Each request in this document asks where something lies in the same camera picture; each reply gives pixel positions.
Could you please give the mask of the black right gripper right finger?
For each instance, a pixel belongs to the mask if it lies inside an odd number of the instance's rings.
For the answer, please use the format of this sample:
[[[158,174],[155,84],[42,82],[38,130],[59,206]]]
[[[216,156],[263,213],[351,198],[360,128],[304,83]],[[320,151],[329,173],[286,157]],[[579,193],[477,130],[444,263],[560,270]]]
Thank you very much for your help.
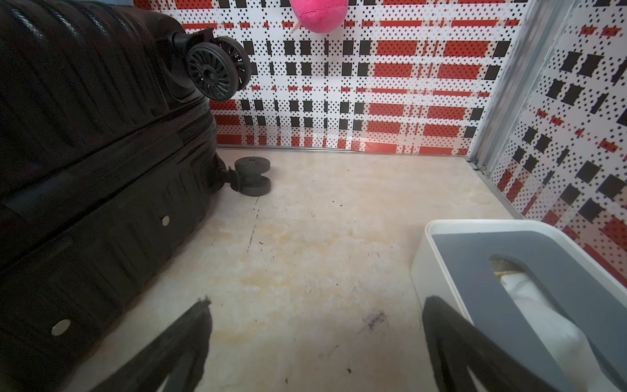
[[[554,391],[511,358],[445,300],[432,296],[422,311],[429,359],[440,391]]]

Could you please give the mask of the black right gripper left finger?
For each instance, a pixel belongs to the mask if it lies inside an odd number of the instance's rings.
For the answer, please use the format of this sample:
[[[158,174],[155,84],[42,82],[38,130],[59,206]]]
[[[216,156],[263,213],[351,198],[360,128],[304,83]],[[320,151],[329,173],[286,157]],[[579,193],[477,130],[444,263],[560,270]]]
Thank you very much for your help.
[[[204,374],[212,334],[211,301],[194,303],[172,325],[94,391],[194,391]]]

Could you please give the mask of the black hard-shell suitcase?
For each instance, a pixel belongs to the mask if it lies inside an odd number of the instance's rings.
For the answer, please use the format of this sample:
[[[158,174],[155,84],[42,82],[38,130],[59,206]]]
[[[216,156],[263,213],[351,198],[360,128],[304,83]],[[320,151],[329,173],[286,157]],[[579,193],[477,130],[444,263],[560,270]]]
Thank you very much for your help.
[[[212,28],[88,1],[1,4],[1,388],[54,391],[269,160],[217,154],[212,106],[251,78]]]

